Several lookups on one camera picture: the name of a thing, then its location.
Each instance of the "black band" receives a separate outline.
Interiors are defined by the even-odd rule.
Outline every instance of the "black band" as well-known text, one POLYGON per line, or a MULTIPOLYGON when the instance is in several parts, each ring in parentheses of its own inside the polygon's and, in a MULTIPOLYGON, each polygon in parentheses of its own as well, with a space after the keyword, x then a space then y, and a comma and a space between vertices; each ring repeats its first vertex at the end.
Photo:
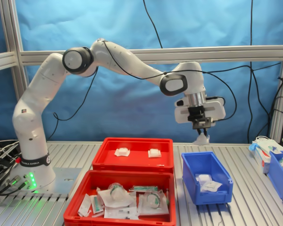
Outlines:
POLYGON ((36 166, 41 166, 41 165, 48 166, 51 163, 49 153, 47 153, 47 155, 39 159, 27 160, 27 159, 24 159, 22 155, 20 155, 20 158, 21 158, 20 165, 24 167, 36 167, 36 166))
POLYGON ((188 88, 188 81, 184 75, 181 74, 169 74, 163 77, 159 84, 160 91, 166 96, 175 96, 179 93, 184 92, 188 88), (183 82, 183 87, 177 90, 169 91, 166 88, 166 83, 170 80, 179 79, 183 82))

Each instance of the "clear plastic bag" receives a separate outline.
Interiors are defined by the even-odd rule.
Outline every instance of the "clear plastic bag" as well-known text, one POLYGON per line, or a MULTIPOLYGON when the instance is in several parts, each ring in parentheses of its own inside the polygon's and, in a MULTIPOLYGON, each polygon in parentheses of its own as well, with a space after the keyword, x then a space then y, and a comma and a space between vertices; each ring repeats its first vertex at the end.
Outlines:
POLYGON ((140 194, 137 212, 141 216, 169 214, 166 196, 162 190, 140 194))

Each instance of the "aluminum frame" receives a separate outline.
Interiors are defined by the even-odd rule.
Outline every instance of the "aluminum frame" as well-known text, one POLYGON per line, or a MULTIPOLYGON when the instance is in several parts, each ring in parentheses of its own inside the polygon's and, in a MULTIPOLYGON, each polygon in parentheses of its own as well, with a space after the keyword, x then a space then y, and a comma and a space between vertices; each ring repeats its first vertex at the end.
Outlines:
MULTIPOLYGON (((63 53, 64 50, 24 51, 15 0, 0 0, 0 12, 8 50, 7 53, 0 54, 0 70, 11 67, 16 97, 19 99, 29 83, 25 66, 40 65, 49 54, 63 53)), ((192 60, 199 62, 283 61, 283 45, 132 49, 131 51, 146 64, 177 64, 192 60)), ((276 108, 283 111, 283 98, 277 101, 276 108)), ((282 126, 283 115, 275 112, 270 135, 276 141, 280 141, 282 126)))

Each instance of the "small box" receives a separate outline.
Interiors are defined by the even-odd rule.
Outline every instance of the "small box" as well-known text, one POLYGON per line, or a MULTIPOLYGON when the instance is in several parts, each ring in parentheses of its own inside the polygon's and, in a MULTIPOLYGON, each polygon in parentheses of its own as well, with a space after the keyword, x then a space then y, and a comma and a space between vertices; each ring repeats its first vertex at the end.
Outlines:
POLYGON ((232 201, 233 180, 213 152, 182 153, 183 181, 195 205, 227 203, 232 201), (200 192, 196 174, 210 174, 221 183, 217 192, 200 192))
POLYGON ((283 200, 283 168, 279 163, 279 160, 283 158, 283 152, 282 154, 274 154, 270 152, 270 154, 271 161, 268 176, 278 195, 283 200))
POLYGON ((256 162, 258 163, 260 172, 268 173, 270 156, 266 154, 260 147, 256 147, 252 153, 254 154, 256 162))

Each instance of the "medical packaging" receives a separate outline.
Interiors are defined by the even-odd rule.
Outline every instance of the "medical packaging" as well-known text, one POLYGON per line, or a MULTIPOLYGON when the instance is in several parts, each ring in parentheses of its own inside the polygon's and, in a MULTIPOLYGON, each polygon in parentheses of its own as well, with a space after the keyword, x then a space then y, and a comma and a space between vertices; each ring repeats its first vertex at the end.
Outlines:
POLYGON ((97 195, 91 195, 90 198, 91 198, 91 206, 92 206, 93 214, 104 211, 101 203, 98 200, 97 195))
POLYGON ((160 150, 151 148, 151 149, 148 151, 148 156, 149 156, 149 158, 158 158, 158 157, 161 157, 160 150))
POLYGON ((116 149, 115 153, 116 156, 129 156, 130 154, 130 150, 128 150, 128 148, 122 147, 119 149, 116 149))
POLYGON ((216 192, 221 185, 221 183, 218 183, 213 180, 207 181, 203 184, 203 186, 201 186, 200 192, 216 192))
POLYGON ((129 189, 130 192, 146 192, 146 191, 158 191, 157 186, 133 186, 129 189))
POLYGON ((140 216, 169 214, 166 196, 162 190, 140 194, 137 212, 140 216))
POLYGON ((129 193, 118 183, 109 186, 108 190, 98 192, 106 207, 124 207, 134 202, 129 193))
POLYGON ((81 217, 89 216, 89 214, 91 213, 91 210, 89 210, 90 206, 91 206, 91 198, 88 194, 86 194, 77 214, 81 217))
POLYGON ((254 148, 249 148, 253 150, 252 153, 258 164, 258 169, 262 173, 268 173, 270 164, 270 155, 264 152, 257 144, 252 144, 254 148))

